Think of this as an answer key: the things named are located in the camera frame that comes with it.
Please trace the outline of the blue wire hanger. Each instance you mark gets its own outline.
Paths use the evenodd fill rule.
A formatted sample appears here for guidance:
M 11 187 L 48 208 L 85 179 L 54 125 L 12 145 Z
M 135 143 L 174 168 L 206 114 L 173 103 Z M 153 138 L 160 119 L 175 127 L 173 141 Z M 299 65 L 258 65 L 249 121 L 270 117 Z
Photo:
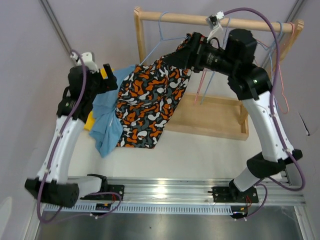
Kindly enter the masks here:
M 168 11 L 162 12 L 157 24 L 158 24 L 158 31 L 159 31 L 159 41 L 158 43 L 155 45 L 155 47 L 148 53 L 148 55 L 139 63 L 140 65 L 142 65 L 143 63 L 146 62 L 146 60 L 153 54 L 153 52 L 158 48 L 158 46 L 162 43 L 162 42 L 167 42 L 167 41 L 173 41 L 173 40 L 184 40 L 186 37 L 181 36 L 181 37 L 172 37 L 172 38 L 164 38 L 163 35 L 163 31 L 162 31 L 162 27 L 161 27 L 161 20 L 163 18 L 164 15 L 169 14 Z

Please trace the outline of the yellow shorts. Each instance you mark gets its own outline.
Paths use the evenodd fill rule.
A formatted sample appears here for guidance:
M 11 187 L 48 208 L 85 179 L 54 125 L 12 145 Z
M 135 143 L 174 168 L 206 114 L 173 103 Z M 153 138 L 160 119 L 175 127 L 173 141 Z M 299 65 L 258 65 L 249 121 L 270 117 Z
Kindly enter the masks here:
M 90 131 L 95 123 L 93 102 L 97 95 L 105 94 L 109 91 L 117 90 L 117 79 L 113 69 L 109 64 L 104 64 L 99 72 L 87 70 L 85 92 L 82 100 L 84 101 L 85 113 L 88 112 L 84 129 Z

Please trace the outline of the light blue shorts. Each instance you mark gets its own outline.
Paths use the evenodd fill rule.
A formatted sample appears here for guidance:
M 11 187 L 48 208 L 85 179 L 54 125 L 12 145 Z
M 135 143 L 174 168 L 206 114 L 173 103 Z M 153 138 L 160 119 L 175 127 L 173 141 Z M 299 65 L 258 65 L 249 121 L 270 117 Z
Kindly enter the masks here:
M 89 135 L 95 140 L 95 148 L 102 158 L 114 150 L 123 133 L 120 120 L 116 117 L 116 103 L 121 84 L 135 67 L 130 65 L 116 70 L 113 74 L 116 77 L 117 89 L 98 94 L 93 101 L 95 122 Z

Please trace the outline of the black orange camouflage shorts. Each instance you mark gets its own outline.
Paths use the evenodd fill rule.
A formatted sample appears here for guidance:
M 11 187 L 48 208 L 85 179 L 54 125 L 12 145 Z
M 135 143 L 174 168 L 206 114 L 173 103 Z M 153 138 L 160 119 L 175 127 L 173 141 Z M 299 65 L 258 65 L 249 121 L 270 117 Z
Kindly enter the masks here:
M 135 65 L 117 96 L 115 115 L 123 128 L 117 146 L 153 149 L 183 98 L 191 73 L 166 64 L 163 56 L 150 65 Z

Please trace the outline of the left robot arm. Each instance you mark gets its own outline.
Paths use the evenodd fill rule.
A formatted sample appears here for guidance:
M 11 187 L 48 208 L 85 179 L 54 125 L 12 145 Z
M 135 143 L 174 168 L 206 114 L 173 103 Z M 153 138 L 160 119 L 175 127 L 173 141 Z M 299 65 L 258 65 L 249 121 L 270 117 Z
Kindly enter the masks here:
M 72 208 L 78 199 L 103 200 L 108 196 L 108 180 L 99 174 L 68 178 L 74 148 L 83 131 L 93 101 L 98 94 L 118 88 L 117 78 L 109 64 L 103 70 L 82 65 L 69 70 L 69 85 L 64 89 L 56 112 L 56 127 L 49 151 L 35 178 L 25 181 L 25 189 L 39 202 Z

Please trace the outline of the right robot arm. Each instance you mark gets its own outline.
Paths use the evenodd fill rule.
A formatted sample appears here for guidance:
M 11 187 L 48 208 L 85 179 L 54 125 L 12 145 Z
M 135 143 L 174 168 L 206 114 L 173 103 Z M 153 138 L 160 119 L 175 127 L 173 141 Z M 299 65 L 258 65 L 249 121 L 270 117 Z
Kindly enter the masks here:
M 195 73 L 209 69 L 227 76 L 230 89 L 250 115 L 261 152 L 246 162 L 242 173 L 229 182 L 228 196 L 234 202 L 246 197 L 258 181 L 276 175 L 302 158 L 302 151 L 287 140 L 273 103 L 272 83 L 265 69 L 253 63 L 257 40 L 251 31 L 230 31 L 225 48 L 213 47 L 207 37 L 194 32 L 183 46 L 164 57 L 164 62 Z

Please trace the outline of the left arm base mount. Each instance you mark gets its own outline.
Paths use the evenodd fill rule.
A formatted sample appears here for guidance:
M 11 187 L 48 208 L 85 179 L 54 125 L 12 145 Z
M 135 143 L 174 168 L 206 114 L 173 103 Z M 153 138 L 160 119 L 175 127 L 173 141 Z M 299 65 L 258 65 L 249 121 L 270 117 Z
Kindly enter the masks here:
M 81 200 L 86 201 L 118 201 L 123 200 L 125 186 L 121 184 L 110 184 L 107 189 L 102 189 L 97 193 L 92 193 L 81 197 Z

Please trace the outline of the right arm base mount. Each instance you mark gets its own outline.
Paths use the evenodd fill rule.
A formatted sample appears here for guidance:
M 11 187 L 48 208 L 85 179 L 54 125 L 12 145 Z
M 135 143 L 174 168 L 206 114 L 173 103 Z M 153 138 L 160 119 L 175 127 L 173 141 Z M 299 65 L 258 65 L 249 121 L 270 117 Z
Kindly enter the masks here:
M 228 186 L 213 186 L 211 191 L 215 203 L 258 203 L 259 197 L 257 190 L 250 187 L 246 191 L 238 191 Z

